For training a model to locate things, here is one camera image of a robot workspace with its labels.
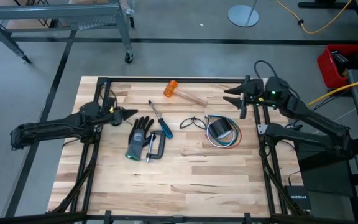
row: metal cart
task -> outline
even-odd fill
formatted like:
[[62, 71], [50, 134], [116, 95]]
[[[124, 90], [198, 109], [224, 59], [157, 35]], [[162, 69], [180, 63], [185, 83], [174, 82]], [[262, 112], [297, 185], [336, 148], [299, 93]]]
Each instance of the metal cart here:
[[118, 28], [131, 63], [134, 54], [127, 22], [135, 27], [131, 15], [122, 11], [119, 0], [96, 4], [50, 4], [56, 0], [12, 0], [13, 6], [0, 6], [0, 41], [23, 61], [31, 63], [11, 37], [14, 32], [45, 32], [57, 30], [88, 30]]

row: work glove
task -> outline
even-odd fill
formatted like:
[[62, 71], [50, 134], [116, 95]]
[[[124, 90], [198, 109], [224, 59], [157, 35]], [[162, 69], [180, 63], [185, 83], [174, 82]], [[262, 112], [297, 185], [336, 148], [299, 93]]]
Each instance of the work glove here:
[[147, 132], [149, 131], [151, 125], [154, 123], [153, 119], [149, 119], [149, 116], [146, 116], [141, 117], [135, 121], [134, 127], [129, 134], [128, 150], [125, 154], [126, 157], [139, 161], [143, 147], [150, 144], [150, 142], [154, 141], [156, 138], [155, 135], [153, 135], [153, 139], [151, 135], [146, 137]]

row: blue screwdriver handle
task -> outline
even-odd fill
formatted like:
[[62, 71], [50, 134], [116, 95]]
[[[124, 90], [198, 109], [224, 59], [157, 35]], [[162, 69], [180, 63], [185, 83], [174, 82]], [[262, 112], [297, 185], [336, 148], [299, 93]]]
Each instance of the blue screwdriver handle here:
[[164, 121], [163, 118], [158, 119], [158, 122], [161, 124], [162, 131], [165, 133], [167, 138], [171, 139], [173, 137], [173, 134], [171, 132], [171, 129], [169, 129], [168, 125]]

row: wooden hammer handle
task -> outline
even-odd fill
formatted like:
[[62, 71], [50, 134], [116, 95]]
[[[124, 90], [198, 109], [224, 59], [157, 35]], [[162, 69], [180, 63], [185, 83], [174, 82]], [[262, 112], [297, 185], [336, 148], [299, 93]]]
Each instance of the wooden hammer handle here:
[[187, 93], [185, 91], [181, 91], [181, 90], [179, 90], [177, 88], [175, 89], [174, 94], [176, 94], [176, 95], [178, 95], [180, 97], [183, 97], [183, 98], [185, 98], [187, 100], [191, 100], [191, 101], [193, 101], [193, 102], [195, 102], [195, 103], [197, 103], [199, 105], [206, 106], [208, 104], [207, 101], [202, 100], [202, 99], [198, 98], [197, 96], [193, 96], [193, 95], [191, 95], [191, 94], [189, 94], [189, 93]]

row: yellow cable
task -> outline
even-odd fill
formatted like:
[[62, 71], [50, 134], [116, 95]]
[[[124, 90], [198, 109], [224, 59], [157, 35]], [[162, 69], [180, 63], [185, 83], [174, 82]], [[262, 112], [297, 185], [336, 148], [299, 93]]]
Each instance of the yellow cable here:
[[[291, 14], [293, 14], [293, 15], [296, 17], [296, 19], [298, 19], [298, 21], [301, 20], [301, 19], [299, 18], [299, 16], [298, 16], [295, 12], [293, 12], [293, 11], [291, 11], [291, 9], [285, 7], [279, 0], [276, 0], [276, 2], [279, 3], [279, 5], [281, 5], [281, 7], [283, 7], [284, 9], [286, 9], [288, 12], [290, 12]], [[305, 28], [305, 26], [303, 25], [303, 23], [301, 23], [300, 25], [301, 25], [302, 29], [303, 29], [307, 34], [317, 34], [318, 32], [321, 32], [322, 30], [324, 30], [325, 28], [327, 28], [329, 25], [331, 25], [331, 24], [342, 14], [342, 12], [345, 11], [345, 9], [348, 7], [348, 5], [350, 5], [351, 2], [352, 2], [352, 0], [349, 0], [349, 1], [347, 2], [347, 4], [343, 7], [343, 9], [338, 13], [338, 15], [336, 15], [336, 16], [334, 17], [334, 19], [332, 19], [330, 22], [328, 22], [325, 26], [323, 26], [323, 27], [322, 27], [321, 29], [319, 29], [319, 30], [310, 32], [310, 31], [307, 31], [307, 30], [306, 30], [306, 28]]]
[[330, 96], [330, 95], [332, 95], [332, 94], [334, 94], [334, 93], [337, 93], [337, 92], [339, 92], [339, 91], [341, 91], [341, 90], [345, 90], [345, 89], [347, 89], [347, 88], [354, 87], [354, 86], [357, 86], [357, 85], [358, 85], [358, 82], [357, 82], [357, 83], [352, 83], [352, 84], [346, 85], [346, 86], [344, 86], [344, 87], [340, 87], [340, 88], [338, 88], [338, 89], [336, 89], [336, 90], [334, 90], [334, 91], [330, 91], [329, 93], [325, 94], [324, 96], [320, 96], [319, 98], [313, 100], [313, 101], [310, 102], [308, 105], [310, 106], [310, 105], [312, 105], [313, 103], [316, 103], [317, 101], [322, 100], [323, 98], [325, 98], [325, 97], [327, 97], [327, 96]]

